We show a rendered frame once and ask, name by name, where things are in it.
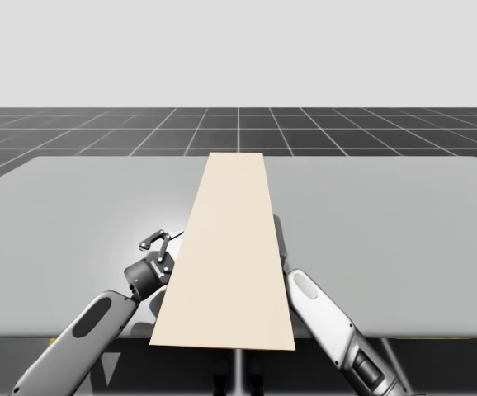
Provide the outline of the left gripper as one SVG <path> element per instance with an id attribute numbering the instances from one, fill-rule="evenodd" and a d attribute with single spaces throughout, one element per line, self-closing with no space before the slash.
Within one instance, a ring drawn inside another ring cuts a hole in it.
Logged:
<path id="1" fill-rule="evenodd" d="M 158 240 L 162 241 L 158 252 L 150 252 L 124 270 L 133 300 L 146 300 L 170 281 L 175 264 L 172 256 L 167 252 L 171 235 L 164 230 L 159 230 L 144 239 L 139 244 L 139 250 L 148 251 Z"/>

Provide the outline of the tall board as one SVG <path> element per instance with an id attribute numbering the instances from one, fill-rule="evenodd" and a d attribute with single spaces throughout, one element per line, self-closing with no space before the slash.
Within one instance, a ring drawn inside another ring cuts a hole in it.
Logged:
<path id="1" fill-rule="evenodd" d="M 149 341 L 293 351 L 261 153 L 211 153 Z"/>

